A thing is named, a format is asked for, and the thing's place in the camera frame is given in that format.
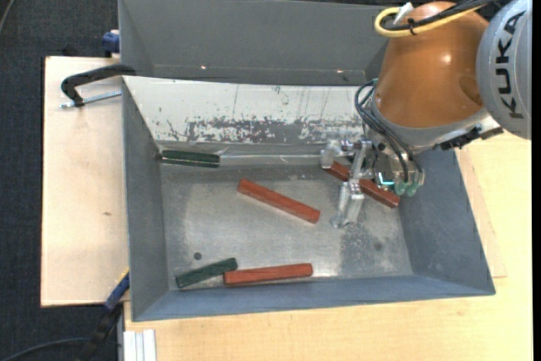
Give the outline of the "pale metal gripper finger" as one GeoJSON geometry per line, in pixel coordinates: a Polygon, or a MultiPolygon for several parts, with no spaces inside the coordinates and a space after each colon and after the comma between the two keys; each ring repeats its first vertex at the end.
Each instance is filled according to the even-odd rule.
{"type": "Polygon", "coordinates": [[[331,218],[334,228],[343,228],[358,221],[364,194],[358,183],[343,182],[340,188],[336,214],[331,218]]]}
{"type": "Polygon", "coordinates": [[[338,156],[351,156],[355,153],[355,144],[348,139],[328,139],[320,152],[320,166],[330,169],[338,156]]]}

